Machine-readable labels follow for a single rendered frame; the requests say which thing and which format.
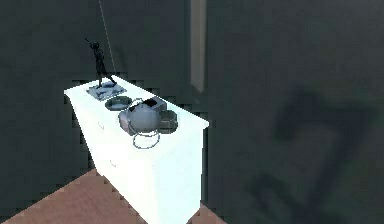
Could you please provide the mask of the dark octagonal cup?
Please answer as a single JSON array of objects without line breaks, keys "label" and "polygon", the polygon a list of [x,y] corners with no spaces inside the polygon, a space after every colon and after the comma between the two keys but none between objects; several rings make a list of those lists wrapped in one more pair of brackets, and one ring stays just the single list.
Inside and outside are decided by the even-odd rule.
[{"label": "dark octagonal cup", "polygon": [[162,134],[171,134],[178,128],[177,114],[172,110],[160,112],[159,132]]}]

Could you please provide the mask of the grey round kettle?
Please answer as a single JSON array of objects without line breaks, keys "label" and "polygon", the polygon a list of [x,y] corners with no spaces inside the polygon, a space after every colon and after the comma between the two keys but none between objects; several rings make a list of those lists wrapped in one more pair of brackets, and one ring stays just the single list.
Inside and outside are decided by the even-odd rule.
[{"label": "grey round kettle", "polygon": [[159,113],[144,102],[130,106],[127,117],[129,125],[135,132],[152,132],[160,123]]}]

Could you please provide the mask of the grey box with dark top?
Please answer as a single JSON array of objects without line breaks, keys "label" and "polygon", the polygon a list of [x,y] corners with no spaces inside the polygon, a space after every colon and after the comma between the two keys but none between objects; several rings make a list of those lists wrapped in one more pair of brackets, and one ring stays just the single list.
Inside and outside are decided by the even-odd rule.
[{"label": "grey box with dark top", "polygon": [[[146,100],[143,100],[142,98],[136,98],[132,101],[130,106],[133,106],[139,102],[144,102],[145,104],[149,105],[154,110],[156,110],[159,113],[159,115],[161,111],[165,111],[167,109],[167,103],[158,97],[152,97]],[[135,132],[132,129],[132,127],[129,125],[129,121],[127,117],[129,107],[126,110],[121,111],[118,115],[120,127],[131,136],[137,133],[143,133],[143,132]]]}]

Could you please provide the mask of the white chest of drawers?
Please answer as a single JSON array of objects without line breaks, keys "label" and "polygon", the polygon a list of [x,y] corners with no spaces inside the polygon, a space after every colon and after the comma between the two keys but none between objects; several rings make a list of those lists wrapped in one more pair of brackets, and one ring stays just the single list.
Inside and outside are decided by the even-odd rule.
[{"label": "white chest of drawers", "polygon": [[133,137],[118,113],[87,90],[97,81],[64,91],[98,173],[106,177],[148,224],[186,224],[200,208],[203,130],[209,122],[168,103],[177,114],[171,134]]}]

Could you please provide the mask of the dark round bowl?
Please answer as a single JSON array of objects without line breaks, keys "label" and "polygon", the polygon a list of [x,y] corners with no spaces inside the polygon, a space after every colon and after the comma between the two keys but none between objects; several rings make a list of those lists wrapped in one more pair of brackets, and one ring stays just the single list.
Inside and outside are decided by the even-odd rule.
[{"label": "dark round bowl", "polygon": [[127,109],[132,99],[127,96],[116,96],[106,101],[105,107],[109,111],[121,111]]}]

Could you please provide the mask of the black figure statue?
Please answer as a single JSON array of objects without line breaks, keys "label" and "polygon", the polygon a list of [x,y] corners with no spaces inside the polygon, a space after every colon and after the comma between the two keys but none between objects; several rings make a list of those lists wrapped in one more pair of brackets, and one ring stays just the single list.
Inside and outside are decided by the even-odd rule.
[{"label": "black figure statue", "polygon": [[91,42],[88,38],[86,38],[85,41],[93,51],[97,76],[97,84],[90,87],[87,92],[98,101],[103,101],[120,93],[124,93],[125,89],[113,79],[112,75],[106,69],[104,63],[105,55],[100,49],[100,44],[98,42]]}]

